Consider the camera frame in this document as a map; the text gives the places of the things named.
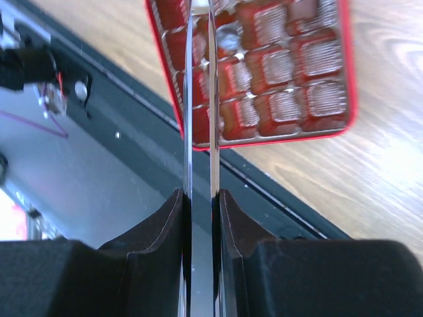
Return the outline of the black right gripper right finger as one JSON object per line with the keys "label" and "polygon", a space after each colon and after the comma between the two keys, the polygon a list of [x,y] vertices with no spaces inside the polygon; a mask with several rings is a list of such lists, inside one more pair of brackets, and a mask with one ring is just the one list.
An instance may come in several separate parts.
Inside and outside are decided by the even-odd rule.
{"label": "black right gripper right finger", "polygon": [[392,240],[287,240],[213,201],[215,316],[421,316],[422,268]]}

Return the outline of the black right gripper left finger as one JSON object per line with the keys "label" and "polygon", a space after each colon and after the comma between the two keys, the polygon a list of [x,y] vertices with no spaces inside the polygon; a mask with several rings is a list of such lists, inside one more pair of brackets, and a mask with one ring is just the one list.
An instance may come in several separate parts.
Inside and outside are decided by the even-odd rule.
{"label": "black right gripper left finger", "polygon": [[78,240],[1,243],[2,316],[189,316],[182,190],[94,249]]}

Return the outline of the metal tongs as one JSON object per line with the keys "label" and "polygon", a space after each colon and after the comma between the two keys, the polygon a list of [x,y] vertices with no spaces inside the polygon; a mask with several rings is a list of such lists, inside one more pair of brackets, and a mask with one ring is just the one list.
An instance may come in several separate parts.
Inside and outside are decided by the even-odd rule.
{"label": "metal tongs", "polygon": [[[188,18],[186,26],[185,66],[183,80],[183,137],[184,137],[184,180],[183,188],[188,204],[192,207],[192,150],[201,146],[210,157],[210,207],[205,216],[209,218],[212,252],[212,312],[214,316],[226,316],[225,289],[222,264],[222,229],[220,191],[220,148],[219,148],[219,79],[217,54],[217,28],[215,26],[215,2],[209,1],[208,39],[200,54],[200,61],[194,58],[199,46],[196,44],[195,29],[198,17],[191,13],[191,1],[187,4]],[[194,111],[197,107],[197,89],[194,86],[196,75],[208,76],[208,107],[200,117]]]}

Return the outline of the dark round chocolate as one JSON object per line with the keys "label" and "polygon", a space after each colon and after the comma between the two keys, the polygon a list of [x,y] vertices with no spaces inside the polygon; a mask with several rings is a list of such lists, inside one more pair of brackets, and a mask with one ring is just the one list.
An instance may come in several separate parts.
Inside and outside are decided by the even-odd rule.
{"label": "dark round chocolate", "polygon": [[241,45],[241,34],[235,23],[221,25],[216,36],[217,45],[223,50],[236,51]]}

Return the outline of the white square chocolate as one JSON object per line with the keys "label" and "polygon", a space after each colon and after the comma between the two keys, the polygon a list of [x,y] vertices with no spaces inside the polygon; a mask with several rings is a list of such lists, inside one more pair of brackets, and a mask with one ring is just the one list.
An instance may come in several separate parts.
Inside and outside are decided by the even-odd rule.
{"label": "white square chocolate", "polygon": [[209,12],[208,0],[191,0],[191,13],[194,16],[206,15]]}

